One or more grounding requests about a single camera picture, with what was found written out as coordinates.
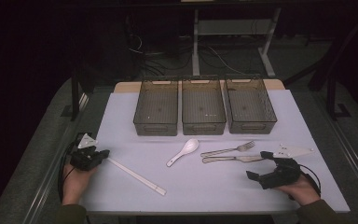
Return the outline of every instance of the white table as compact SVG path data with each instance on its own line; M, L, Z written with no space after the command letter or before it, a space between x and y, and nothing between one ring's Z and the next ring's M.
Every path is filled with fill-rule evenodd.
M314 148L313 154L298 157L296 161L308 166L319 176L322 197L335 211L350 211L290 91L271 90L267 85L278 118L271 134L231 134L226 127L223 135L183 135L179 113L177 136L162 137L136 134L132 119L139 87L139 83L117 84L103 115L97 136L98 149L110 149L113 160L166 189L167 194L161 196L111 162L103 161L80 202L89 213L134 216L254 215L294 211L298 205L290 201L287 195L274 189L262 189L246 176L247 170L261 175L271 173L276 167L274 161L201 161L202 152L236 147L250 140L255 140L255 147L247 152L231 152L228 155L274 151L279 144ZM172 167L167 167L167 161L190 138L200 141L199 148L179 159Z

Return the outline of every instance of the hand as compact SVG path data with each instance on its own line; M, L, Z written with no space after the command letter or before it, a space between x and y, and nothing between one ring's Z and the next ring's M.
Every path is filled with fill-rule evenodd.
M280 191L292 195L292 197L300 204L307 205L321 200L321 197L310 184L309 180L301 175L297 182L291 185L277 187Z
M63 176L67 176L63 182L62 205L78 204L79 200L89 184L90 177L97 171L97 167L90 171L74 169L71 164L63 168Z

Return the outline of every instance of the dark background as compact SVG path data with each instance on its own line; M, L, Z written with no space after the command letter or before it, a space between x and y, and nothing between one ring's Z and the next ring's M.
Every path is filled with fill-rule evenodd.
M284 8L277 37L345 35L358 22L355 5ZM193 14L189 11L164 14L155 10L153 16L147 16L150 11L137 12L134 29L152 44L191 35ZM51 98L71 74L80 74L85 91L137 75L136 59L127 51L125 15L62 13L50 1L0 1L0 195ZM358 101L358 35L339 64L338 79Z

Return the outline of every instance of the plastic spoon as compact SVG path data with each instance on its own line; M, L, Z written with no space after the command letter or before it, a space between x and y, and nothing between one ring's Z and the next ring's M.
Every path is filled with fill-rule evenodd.
M195 138L189 139L185 143L185 146L182 148L182 150L176 156L174 156L170 161L167 162L167 166L168 167L172 166L173 163L177 159L181 158L185 154L188 154L188 153L191 153L191 152L195 151L197 149L197 147L199 147L199 140L197 140Z

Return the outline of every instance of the sleeve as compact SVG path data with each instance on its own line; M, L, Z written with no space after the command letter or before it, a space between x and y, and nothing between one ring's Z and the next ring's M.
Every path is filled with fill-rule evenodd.
M86 208L77 204L68 204L60 207L57 213L56 224L83 224L86 217Z
M297 210L297 215L301 224L350 223L338 215L324 200L300 207Z

